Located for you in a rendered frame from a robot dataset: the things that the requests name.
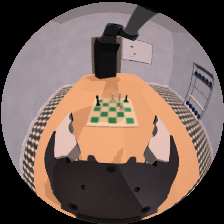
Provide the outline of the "green and cream chessboard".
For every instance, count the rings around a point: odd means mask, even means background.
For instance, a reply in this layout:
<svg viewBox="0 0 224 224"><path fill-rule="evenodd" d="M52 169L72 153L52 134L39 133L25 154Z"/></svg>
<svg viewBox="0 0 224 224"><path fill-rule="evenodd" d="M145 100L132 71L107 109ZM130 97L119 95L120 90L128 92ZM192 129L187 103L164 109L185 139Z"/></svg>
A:
<svg viewBox="0 0 224 224"><path fill-rule="evenodd" d="M110 102L111 98L99 98L100 106L96 106L95 98L92 105L86 126L91 127L138 127L138 122L134 112L131 99L124 102L125 98L121 98L123 110L120 111L120 103L118 98L114 98L115 102Z"/></svg>

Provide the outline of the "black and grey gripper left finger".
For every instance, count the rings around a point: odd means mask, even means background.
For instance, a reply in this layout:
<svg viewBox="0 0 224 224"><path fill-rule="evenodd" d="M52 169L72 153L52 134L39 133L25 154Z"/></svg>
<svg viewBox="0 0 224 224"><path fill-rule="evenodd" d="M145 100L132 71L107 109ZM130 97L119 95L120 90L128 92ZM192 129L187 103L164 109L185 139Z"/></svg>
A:
<svg viewBox="0 0 224 224"><path fill-rule="evenodd" d="M65 164L79 160L80 147L73 135L73 116L69 112L55 131L53 131L45 150L44 164L52 191L56 191L55 178Z"/></svg>

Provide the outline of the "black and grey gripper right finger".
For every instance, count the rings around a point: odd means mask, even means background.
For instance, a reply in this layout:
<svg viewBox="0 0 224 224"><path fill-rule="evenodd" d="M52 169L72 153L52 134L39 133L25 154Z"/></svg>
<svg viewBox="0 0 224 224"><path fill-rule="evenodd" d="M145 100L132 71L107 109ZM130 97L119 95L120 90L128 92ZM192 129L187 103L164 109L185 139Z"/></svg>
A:
<svg viewBox="0 0 224 224"><path fill-rule="evenodd" d="M154 118L153 138L144 151L144 163L152 164L162 171L166 179L165 196L169 195L171 186L179 168L179 155L173 136L158 115Z"/></svg>

